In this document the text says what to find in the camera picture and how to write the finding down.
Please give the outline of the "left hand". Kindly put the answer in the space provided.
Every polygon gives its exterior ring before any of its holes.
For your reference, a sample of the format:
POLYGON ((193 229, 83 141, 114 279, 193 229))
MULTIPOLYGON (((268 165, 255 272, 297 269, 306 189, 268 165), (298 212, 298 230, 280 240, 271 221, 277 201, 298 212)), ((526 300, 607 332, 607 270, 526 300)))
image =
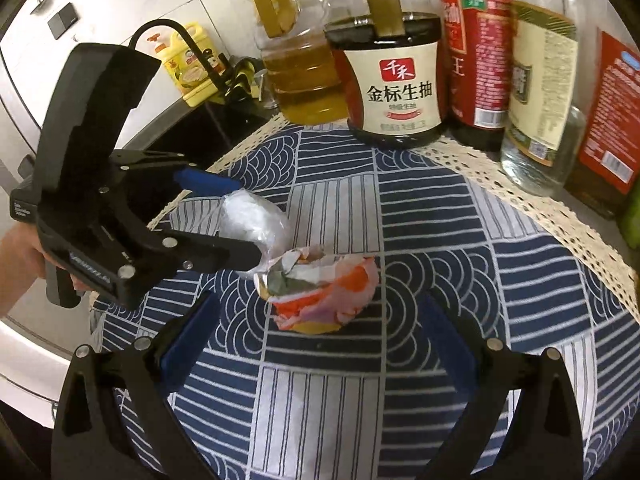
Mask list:
POLYGON ((38 278, 46 278, 46 264, 61 267, 46 254, 32 224, 16 222, 1 240, 0 313, 2 318, 29 291, 38 278))

